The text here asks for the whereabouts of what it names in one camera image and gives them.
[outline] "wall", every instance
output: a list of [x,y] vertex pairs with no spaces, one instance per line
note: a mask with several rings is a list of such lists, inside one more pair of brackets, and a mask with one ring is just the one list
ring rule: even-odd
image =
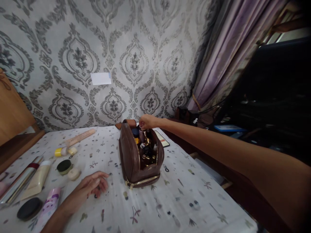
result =
[[[171,116],[187,102],[217,0],[4,0],[0,66],[46,131]],[[92,72],[112,84],[93,86]]]

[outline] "silver tube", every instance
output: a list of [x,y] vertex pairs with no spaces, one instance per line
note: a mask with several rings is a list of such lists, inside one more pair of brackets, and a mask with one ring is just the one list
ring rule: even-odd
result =
[[9,205],[12,204],[12,202],[18,196],[20,191],[32,178],[42,160],[43,156],[36,157],[34,161],[32,161],[32,163],[30,163],[25,168],[25,170],[13,181],[13,183],[10,185],[7,191],[3,193],[2,196],[0,197],[0,209],[8,207]]

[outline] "printed tablecloth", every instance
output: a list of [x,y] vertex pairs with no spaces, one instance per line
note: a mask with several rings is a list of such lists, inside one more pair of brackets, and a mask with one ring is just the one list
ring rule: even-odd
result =
[[[63,142],[91,128],[92,136],[77,143],[71,158],[82,173],[76,181],[61,176],[57,165],[69,156],[56,158],[54,151]],[[169,143],[160,179],[153,185],[130,190],[124,184],[119,154],[120,131],[115,126],[91,127],[50,132],[25,152],[8,169],[6,183],[33,161],[44,155],[53,161],[43,191],[36,195],[43,202],[48,192],[61,187],[60,203],[79,182],[95,171],[109,174],[108,191],[100,198],[90,196],[68,222],[64,232],[256,232],[252,218],[179,145],[157,130]],[[31,232],[40,214],[27,222],[17,219],[19,201],[0,210],[1,232]]]

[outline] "toiletry bag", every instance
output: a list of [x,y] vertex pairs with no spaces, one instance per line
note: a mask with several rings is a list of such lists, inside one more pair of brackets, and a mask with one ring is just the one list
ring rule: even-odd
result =
[[139,188],[156,182],[160,177],[160,168],[164,160],[164,149],[156,133],[150,129],[151,145],[157,145],[153,150],[156,155],[156,163],[144,166],[141,164],[142,149],[137,146],[132,128],[136,127],[135,120],[124,120],[121,125],[119,149],[121,157],[122,173],[125,184],[132,188]]

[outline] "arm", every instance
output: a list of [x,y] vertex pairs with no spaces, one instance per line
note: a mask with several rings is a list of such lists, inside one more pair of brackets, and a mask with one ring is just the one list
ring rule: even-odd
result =
[[99,198],[101,192],[106,192],[108,183],[104,178],[108,177],[107,173],[100,171],[86,176],[57,208],[41,233],[63,232],[70,217],[78,211],[91,194]]
[[292,230],[308,211],[311,168],[289,155],[216,132],[143,115],[140,125],[160,127],[249,178]]
[[63,232],[71,216],[71,214],[68,214],[62,206],[60,206],[48,220],[42,233]]

